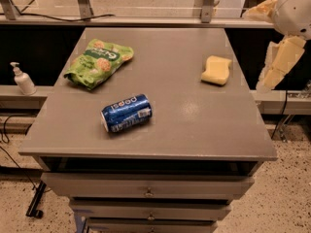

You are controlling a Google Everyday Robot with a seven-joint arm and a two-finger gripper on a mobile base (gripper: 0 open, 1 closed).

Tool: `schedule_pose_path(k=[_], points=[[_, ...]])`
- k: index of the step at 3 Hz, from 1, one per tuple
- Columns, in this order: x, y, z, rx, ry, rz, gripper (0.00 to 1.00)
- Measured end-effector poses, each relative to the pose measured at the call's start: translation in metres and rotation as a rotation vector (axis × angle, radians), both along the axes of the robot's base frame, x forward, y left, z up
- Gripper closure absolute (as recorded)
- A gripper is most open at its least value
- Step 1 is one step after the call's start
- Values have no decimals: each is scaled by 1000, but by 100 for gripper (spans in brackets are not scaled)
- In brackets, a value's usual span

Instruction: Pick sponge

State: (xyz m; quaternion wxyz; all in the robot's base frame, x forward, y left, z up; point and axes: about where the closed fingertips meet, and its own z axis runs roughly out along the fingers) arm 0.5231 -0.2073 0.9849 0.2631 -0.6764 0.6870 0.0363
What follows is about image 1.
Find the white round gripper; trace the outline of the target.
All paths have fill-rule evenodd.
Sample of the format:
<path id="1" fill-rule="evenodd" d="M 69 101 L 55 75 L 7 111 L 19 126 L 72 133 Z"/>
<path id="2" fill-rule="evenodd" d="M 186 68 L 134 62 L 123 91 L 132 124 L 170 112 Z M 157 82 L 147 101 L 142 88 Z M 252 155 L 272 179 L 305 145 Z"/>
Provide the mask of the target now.
<path id="1" fill-rule="evenodd" d="M 273 21 L 279 33 L 293 35 L 268 45 L 256 90 L 269 92 L 290 73 L 303 56 L 306 41 L 311 40 L 311 0 L 265 0 L 248 9 L 242 17 L 269 23 Z"/>

